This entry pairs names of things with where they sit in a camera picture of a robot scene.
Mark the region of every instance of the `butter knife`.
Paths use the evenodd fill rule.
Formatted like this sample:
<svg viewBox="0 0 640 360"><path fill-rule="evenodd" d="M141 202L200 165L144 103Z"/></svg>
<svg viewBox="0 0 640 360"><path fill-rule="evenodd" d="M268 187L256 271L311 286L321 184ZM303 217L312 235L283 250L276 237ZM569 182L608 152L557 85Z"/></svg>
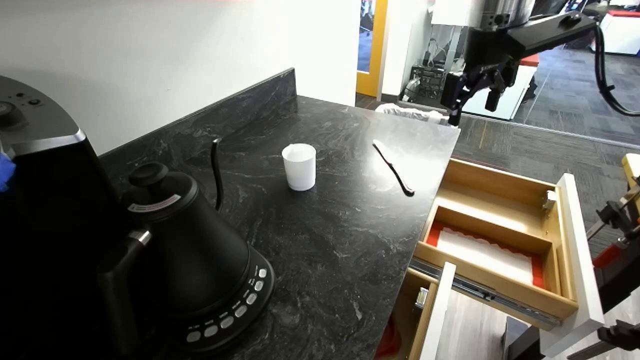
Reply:
<svg viewBox="0 0 640 360"><path fill-rule="evenodd" d="M407 196L413 196L413 194L415 194L415 191L413 191L406 184L406 182L403 181L402 177L400 177L400 174L398 174L398 171L394 167L394 162L389 149L383 143L375 139L373 140L373 147L376 148L380 156L382 156L382 159L385 161L385 163L387 163L387 165L389 165L391 171L394 172L394 175L396 175L396 179L398 179L398 182L400 183L400 187L402 187L402 191L404 191L404 194Z"/></svg>

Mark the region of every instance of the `open drawer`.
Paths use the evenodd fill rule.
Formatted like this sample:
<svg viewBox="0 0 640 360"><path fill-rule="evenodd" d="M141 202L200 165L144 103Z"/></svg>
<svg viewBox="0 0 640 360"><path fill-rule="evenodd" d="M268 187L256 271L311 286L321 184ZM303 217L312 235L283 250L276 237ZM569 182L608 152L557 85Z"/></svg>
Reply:
<svg viewBox="0 0 640 360"><path fill-rule="evenodd" d="M556 356L604 317L571 174L557 184L451 160L413 270L456 265L454 289L541 329Z"/></svg>
<svg viewBox="0 0 640 360"><path fill-rule="evenodd" d="M412 269L407 271L392 313L401 348L376 360L435 359L455 271L456 266L451 263L444 265L437 278ZM422 311L415 306L420 288L429 290Z"/></svg>

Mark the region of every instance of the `red top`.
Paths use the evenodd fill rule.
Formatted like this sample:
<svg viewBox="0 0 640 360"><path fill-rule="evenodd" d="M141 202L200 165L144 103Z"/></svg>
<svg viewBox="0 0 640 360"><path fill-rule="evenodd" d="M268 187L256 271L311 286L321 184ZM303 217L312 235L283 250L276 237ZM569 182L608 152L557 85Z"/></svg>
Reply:
<svg viewBox="0 0 640 360"><path fill-rule="evenodd" d="M540 63L540 57L538 56L538 54L527 56L526 58L520 60L520 64L524 66L538 67L539 63Z"/></svg>
<svg viewBox="0 0 640 360"><path fill-rule="evenodd" d="M620 17L640 17L640 12L624 12L621 10L609 10L609 15Z"/></svg>

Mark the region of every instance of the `white cup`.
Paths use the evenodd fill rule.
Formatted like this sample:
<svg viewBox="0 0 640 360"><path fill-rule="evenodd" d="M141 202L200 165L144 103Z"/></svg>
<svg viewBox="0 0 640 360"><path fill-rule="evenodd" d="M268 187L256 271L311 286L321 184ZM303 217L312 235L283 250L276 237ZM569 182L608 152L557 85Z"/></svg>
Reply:
<svg viewBox="0 0 640 360"><path fill-rule="evenodd" d="M284 172L293 190L303 192L316 184L316 149L307 143L292 143L282 150Z"/></svg>

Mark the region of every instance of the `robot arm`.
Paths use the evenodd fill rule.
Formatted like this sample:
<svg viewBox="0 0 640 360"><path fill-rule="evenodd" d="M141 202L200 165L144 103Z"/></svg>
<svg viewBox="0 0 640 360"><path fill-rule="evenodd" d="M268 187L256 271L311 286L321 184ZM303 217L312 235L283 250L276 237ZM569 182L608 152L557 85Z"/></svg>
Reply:
<svg viewBox="0 0 640 360"><path fill-rule="evenodd" d="M534 0L484 0L471 19L465 46L465 68L449 73L440 103L449 109L449 123L460 123L462 106L489 88L485 108L495 111L504 90L513 86L520 60L575 40L597 29L579 12L529 18Z"/></svg>

